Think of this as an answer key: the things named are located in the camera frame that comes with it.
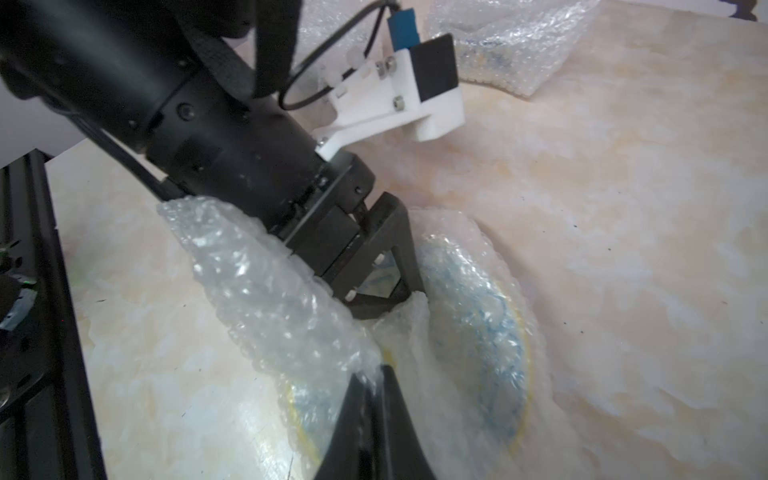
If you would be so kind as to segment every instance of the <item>white wall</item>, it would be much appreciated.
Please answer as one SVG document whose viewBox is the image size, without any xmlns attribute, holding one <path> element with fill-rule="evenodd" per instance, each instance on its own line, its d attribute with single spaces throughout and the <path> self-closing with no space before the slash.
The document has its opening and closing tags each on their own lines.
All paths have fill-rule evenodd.
<svg viewBox="0 0 768 480">
<path fill-rule="evenodd" d="M 19 100 L 0 81 L 0 167 L 33 148 L 58 155 L 82 139 L 69 120 L 48 110 L 38 98 Z"/>
</svg>

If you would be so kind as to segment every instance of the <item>black strap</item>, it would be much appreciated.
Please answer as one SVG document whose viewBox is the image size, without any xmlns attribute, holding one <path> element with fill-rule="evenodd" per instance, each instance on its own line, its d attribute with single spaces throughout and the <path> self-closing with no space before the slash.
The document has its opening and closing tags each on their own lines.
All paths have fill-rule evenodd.
<svg viewBox="0 0 768 480">
<path fill-rule="evenodd" d="M 256 72 L 221 38 L 177 16 L 181 31 L 205 68 L 228 94 L 245 101 L 285 85 L 299 31 L 301 0 L 256 0 Z"/>
</svg>

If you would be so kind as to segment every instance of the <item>bubble wrap bag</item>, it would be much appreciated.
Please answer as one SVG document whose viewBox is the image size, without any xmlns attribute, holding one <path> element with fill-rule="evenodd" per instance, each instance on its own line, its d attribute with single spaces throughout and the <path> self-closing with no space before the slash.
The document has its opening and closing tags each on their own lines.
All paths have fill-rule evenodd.
<svg viewBox="0 0 768 480">
<path fill-rule="evenodd" d="M 294 66 L 306 58 L 367 3 L 368 0 L 305 0 L 301 8 L 296 52 L 293 56 Z M 329 48 L 317 62 L 299 77 L 286 96 L 288 102 L 293 103 L 309 97 L 328 84 L 335 87 L 337 83 L 340 83 L 341 74 L 352 66 L 347 60 L 350 50 L 355 48 L 362 55 L 375 21 L 376 13 L 368 15 L 365 20 Z M 383 31 L 384 28 L 380 29 L 376 36 L 376 42 L 370 53 L 371 58 L 379 59 L 382 57 L 381 39 Z M 322 98 L 302 108 L 299 113 L 300 120 L 308 127 L 329 124 L 336 118 L 336 110 L 327 98 Z"/>
<path fill-rule="evenodd" d="M 330 442 L 349 377 L 373 378 L 379 348 L 259 220 L 209 197 L 173 200 L 158 211 L 192 256 L 195 279 L 232 340 L 275 380 L 283 423 L 312 468 Z"/>
<path fill-rule="evenodd" d="M 600 0 L 435 0 L 430 38 L 452 33 L 462 80 L 528 97 L 555 73 Z"/>
<path fill-rule="evenodd" d="M 535 319 L 463 214 L 411 210 L 427 295 L 359 322 L 237 208 L 206 197 L 158 208 L 233 340 L 278 382 L 304 478 L 326 451 L 350 375 L 375 380 L 382 361 L 395 367 L 438 479 L 588 478 L 575 432 L 552 401 Z M 397 276 L 385 261 L 372 278 L 380 286 Z"/>
</svg>

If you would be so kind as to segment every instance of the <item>blue component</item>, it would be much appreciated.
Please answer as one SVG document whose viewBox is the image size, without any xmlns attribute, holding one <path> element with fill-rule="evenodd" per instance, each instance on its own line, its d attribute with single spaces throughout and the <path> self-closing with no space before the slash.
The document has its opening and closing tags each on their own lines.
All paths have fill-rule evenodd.
<svg viewBox="0 0 768 480">
<path fill-rule="evenodd" d="M 394 51 L 411 48 L 421 43 L 419 33 L 416 31 L 416 13 L 413 8 L 395 13 L 387 18 L 387 24 Z"/>
</svg>

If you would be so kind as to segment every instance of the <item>black cable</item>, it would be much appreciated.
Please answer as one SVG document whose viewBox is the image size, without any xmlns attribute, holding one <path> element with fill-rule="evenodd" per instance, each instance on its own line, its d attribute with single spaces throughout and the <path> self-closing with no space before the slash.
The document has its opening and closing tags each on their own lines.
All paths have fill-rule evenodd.
<svg viewBox="0 0 768 480">
<path fill-rule="evenodd" d="M 169 192 L 163 184 L 146 168 L 144 168 L 131 154 L 123 150 L 123 147 L 116 144 L 100 128 L 92 125 L 88 120 L 77 114 L 68 114 L 69 120 L 83 132 L 83 135 L 90 138 L 100 149 L 107 152 L 120 165 L 125 167 L 134 177 L 137 178 L 158 200 L 166 202 L 178 198 Z"/>
<path fill-rule="evenodd" d="M 355 14 L 354 17 L 352 17 L 350 20 L 348 20 L 347 23 L 342 25 L 336 32 L 333 33 L 330 37 L 328 37 L 318 48 L 315 48 L 315 50 L 310 53 L 301 63 L 299 63 L 296 68 L 294 68 L 291 75 L 288 77 L 288 82 L 286 83 L 286 86 L 283 87 L 280 90 L 280 93 L 277 96 L 277 104 L 283 109 L 283 110 L 296 110 L 298 108 L 305 107 L 309 104 L 312 104 L 315 101 L 318 101 L 320 98 L 328 95 L 331 90 L 333 90 L 333 87 L 330 85 L 326 86 L 325 88 L 321 89 L 320 91 L 316 92 L 315 94 L 310 95 L 309 97 L 298 101 L 296 103 L 292 104 L 286 104 L 285 103 L 285 97 L 288 94 L 288 90 L 293 86 L 294 83 L 296 83 L 296 80 L 299 79 L 299 77 L 309 68 L 315 61 L 317 61 L 318 58 L 323 56 L 326 51 L 328 51 L 336 42 L 338 42 L 341 37 L 346 35 L 350 30 L 355 28 L 357 24 L 362 22 L 362 20 L 365 19 L 371 12 L 378 9 L 379 14 L 376 16 L 376 23 L 373 26 L 373 32 L 371 33 L 371 37 L 368 40 L 368 45 L 366 45 L 366 49 L 363 52 L 363 56 L 365 58 L 368 58 L 368 54 L 371 52 L 371 49 L 373 48 L 373 42 L 376 40 L 376 35 L 379 33 L 379 26 L 382 23 L 382 20 L 384 19 L 384 11 L 389 8 L 389 10 L 393 12 L 398 12 L 400 10 L 400 5 L 397 3 L 396 0 L 376 0 L 375 2 L 371 2 L 365 7 L 362 8 L 357 14 Z M 345 71 L 342 74 L 342 79 L 346 80 L 351 74 L 355 73 L 354 68 L 349 68 L 347 71 Z"/>
</svg>

